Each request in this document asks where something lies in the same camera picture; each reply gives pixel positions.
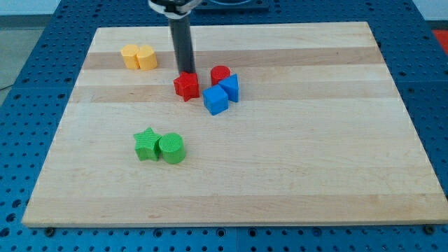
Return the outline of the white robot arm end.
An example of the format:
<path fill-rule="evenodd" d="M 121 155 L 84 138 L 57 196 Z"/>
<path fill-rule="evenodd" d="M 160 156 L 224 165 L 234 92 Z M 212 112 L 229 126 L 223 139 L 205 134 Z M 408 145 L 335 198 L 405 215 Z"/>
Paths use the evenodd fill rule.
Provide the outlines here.
<path fill-rule="evenodd" d="M 173 20 L 189 15 L 201 3 L 202 0 L 148 0 L 151 9 Z"/>

